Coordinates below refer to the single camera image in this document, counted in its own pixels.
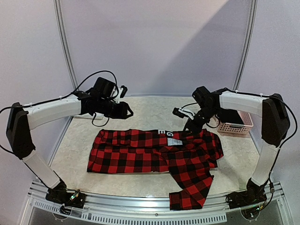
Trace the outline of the white green raglan t-shirt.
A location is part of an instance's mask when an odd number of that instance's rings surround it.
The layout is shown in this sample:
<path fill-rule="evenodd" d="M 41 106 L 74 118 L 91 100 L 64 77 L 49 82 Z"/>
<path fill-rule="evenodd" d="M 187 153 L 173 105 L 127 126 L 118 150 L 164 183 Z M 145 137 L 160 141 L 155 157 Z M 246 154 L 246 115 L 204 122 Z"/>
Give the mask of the white green raglan t-shirt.
<path fill-rule="evenodd" d="M 104 118 L 103 114 L 100 114 L 100 113 L 96 113 L 94 115 L 89 115 L 88 113 L 87 114 L 84 114 L 84 115 L 75 115 L 73 116 L 75 118 L 81 118 L 81 119 L 96 119 L 96 120 L 102 120 Z"/>

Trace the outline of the red black plaid garment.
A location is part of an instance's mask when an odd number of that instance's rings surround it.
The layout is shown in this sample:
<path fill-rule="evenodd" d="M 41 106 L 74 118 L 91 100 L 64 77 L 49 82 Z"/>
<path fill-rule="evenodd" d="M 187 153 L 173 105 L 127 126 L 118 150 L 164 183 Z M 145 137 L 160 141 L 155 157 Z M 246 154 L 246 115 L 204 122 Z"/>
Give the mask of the red black plaid garment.
<path fill-rule="evenodd" d="M 99 131 L 87 165 L 89 173 L 169 172 L 181 188 L 169 194 L 171 210 L 202 209 L 223 157 L 217 134 L 138 129 Z"/>

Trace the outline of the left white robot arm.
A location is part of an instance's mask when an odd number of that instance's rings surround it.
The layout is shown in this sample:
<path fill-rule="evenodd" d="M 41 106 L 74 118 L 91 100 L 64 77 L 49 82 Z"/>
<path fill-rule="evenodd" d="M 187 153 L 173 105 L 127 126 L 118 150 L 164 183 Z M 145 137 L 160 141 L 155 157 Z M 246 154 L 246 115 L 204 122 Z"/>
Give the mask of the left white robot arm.
<path fill-rule="evenodd" d="M 87 91 L 70 94 L 39 103 L 14 103 L 9 109 L 6 136 L 12 153 L 49 189 L 59 203 L 66 203 L 70 194 L 62 186 L 59 176 L 41 157 L 32 140 L 32 131 L 48 123 L 67 117 L 101 114 L 109 119 L 126 120 L 133 116 L 128 103 L 122 101 L 128 89 L 99 77 Z"/>

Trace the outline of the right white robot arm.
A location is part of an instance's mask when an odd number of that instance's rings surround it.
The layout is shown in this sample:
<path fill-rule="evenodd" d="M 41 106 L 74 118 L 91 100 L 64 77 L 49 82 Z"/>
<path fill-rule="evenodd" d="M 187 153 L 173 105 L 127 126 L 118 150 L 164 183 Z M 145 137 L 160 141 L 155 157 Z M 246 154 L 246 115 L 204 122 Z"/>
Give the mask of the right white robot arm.
<path fill-rule="evenodd" d="M 192 97 L 200 110 L 196 113 L 180 108 L 180 117 L 186 117 L 185 129 L 197 133 L 204 124 L 222 110 L 236 110 L 256 115 L 261 120 L 262 148 L 249 184 L 264 186 L 275 166 L 279 151 L 287 140 L 290 119 L 288 106 L 280 94 L 264 95 L 233 91 L 228 88 L 210 92 L 206 87 L 198 87 Z"/>

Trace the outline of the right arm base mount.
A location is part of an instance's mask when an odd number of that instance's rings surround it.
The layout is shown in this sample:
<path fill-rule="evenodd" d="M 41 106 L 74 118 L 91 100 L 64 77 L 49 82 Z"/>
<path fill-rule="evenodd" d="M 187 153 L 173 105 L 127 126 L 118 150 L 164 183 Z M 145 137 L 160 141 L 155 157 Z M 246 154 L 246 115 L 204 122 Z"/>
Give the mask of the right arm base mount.
<path fill-rule="evenodd" d="M 251 179 L 248 180 L 245 191 L 232 192 L 228 194 L 225 201 L 229 204 L 230 209 L 250 206 L 267 200 L 265 186 L 268 181 L 258 186 Z"/>

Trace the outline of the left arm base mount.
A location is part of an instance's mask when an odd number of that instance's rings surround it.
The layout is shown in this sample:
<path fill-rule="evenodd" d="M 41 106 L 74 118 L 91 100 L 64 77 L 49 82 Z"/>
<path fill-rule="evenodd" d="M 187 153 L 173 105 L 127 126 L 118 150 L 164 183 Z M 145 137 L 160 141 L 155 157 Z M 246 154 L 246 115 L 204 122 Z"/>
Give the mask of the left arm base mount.
<path fill-rule="evenodd" d="M 49 189 L 45 199 L 53 203 L 58 203 L 66 207 L 83 209 L 87 195 L 76 190 L 68 192 L 66 190 Z"/>

